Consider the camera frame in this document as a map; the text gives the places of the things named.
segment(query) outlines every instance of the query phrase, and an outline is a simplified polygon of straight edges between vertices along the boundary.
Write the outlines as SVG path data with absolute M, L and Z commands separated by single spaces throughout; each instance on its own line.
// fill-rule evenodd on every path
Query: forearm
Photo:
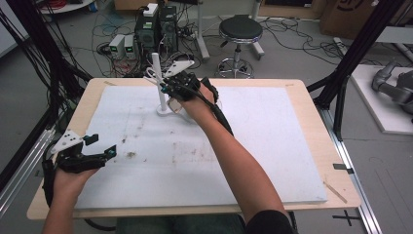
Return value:
M 43 234 L 71 234 L 73 233 L 73 211 L 76 199 L 63 199 L 55 197 L 52 201 Z
M 264 210 L 285 213 L 282 201 L 262 167 L 216 120 L 199 122 L 240 205 L 245 220 Z

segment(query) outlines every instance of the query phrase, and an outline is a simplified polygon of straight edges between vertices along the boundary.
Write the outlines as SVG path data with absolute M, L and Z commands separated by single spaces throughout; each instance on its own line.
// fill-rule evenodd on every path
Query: floor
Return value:
M 59 15 L 56 19 L 73 48 L 76 60 L 93 77 L 113 76 L 108 72 L 107 60 L 93 54 L 91 50 L 95 50 L 99 43 L 110 41 L 114 27 L 108 25 L 121 25 L 117 27 L 117 33 L 130 32 L 133 29 L 134 15 L 119 15 L 109 8 L 98 13 L 76 11 Z M 193 71 L 198 77 L 215 77 L 217 64 L 224 58 L 230 58 L 235 49 L 231 44 L 219 47 L 223 42 L 217 36 L 219 22 L 219 17 L 204 20 L 204 27 L 208 28 L 205 39 L 210 59 L 206 62 L 197 60 L 199 67 Z M 277 32 L 264 32 L 260 45 L 265 56 L 261 60 L 256 59 L 249 47 L 243 47 L 242 57 L 252 63 L 256 78 L 300 79 L 310 85 L 329 75 L 340 61 L 338 57 L 333 58 L 332 54 L 316 48 L 321 43 L 332 43 L 332 37 L 319 33 L 319 23 L 316 20 L 285 19 L 269 22 L 268 26 Z M 302 33 L 285 31 L 286 26 Z M 313 50 L 301 50 L 310 38 Z M 344 40 L 344 43 L 350 46 L 352 41 Z M 199 58 L 196 45 L 192 42 L 188 44 Z M 381 43 L 371 48 L 362 63 L 385 64 L 392 58 L 396 58 L 403 66 L 411 66 L 411 62 L 392 48 L 392 45 Z M 19 49 L 0 58 L 0 77 L 0 113 L 3 120 L 0 130 L 5 133 L 0 136 L 0 170 L 3 170 L 46 110 L 47 100 L 46 89 Z M 318 92 L 311 93 L 312 97 L 316 97 Z M 381 133 L 352 82 L 348 84 L 342 136 L 382 233 L 413 233 L 413 185 L 409 181 L 413 169 L 413 136 Z M 41 177 L 36 176 L 39 169 L 36 167 L 0 219 L 2 233 L 41 231 L 43 222 L 29 220 L 25 215 L 41 182 Z M 305 211 L 295 212 L 295 215 L 300 233 L 365 233 L 362 222 L 357 219 L 357 210 Z M 114 218 L 97 219 L 96 222 L 110 226 L 114 224 Z M 101 233 L 83 220 L 75 221 L 75 232 Z

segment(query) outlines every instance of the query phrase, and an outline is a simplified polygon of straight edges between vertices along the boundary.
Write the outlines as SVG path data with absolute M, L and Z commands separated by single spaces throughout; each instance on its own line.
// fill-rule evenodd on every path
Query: black shirt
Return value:
M 246 225 L 246 234 L 293 234 L 288 218 L 278 211 L 256 214 Z

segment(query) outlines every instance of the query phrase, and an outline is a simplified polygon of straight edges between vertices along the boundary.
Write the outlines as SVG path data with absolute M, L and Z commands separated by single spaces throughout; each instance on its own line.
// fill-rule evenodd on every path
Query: stool base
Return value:
M 254 78 L 254 70 L 251 64 L 243 59 L 234 61 L 233 58 L 226 58 L 222 60 L 218 64 L 218 71 L 216 73 L 224 78 Z

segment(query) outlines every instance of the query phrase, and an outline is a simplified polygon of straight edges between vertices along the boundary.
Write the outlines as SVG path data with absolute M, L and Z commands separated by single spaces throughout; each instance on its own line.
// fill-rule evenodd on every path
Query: person's left arm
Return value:
M 86 181 L 97 170 L 79 174 L 56 170 L 54 198 L 43 226 L 43 234 L 73 233 L 73 211 Z

